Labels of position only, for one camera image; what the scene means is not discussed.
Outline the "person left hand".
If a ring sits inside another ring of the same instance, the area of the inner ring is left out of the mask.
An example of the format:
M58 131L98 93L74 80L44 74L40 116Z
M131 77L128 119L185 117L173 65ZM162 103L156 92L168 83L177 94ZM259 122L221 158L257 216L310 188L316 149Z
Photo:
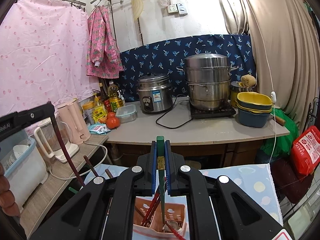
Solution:
M0 171L0 202L3 212L10 217L20 217L20 210L15 202L15 197L10 191L10 184L4 176L4 168Z

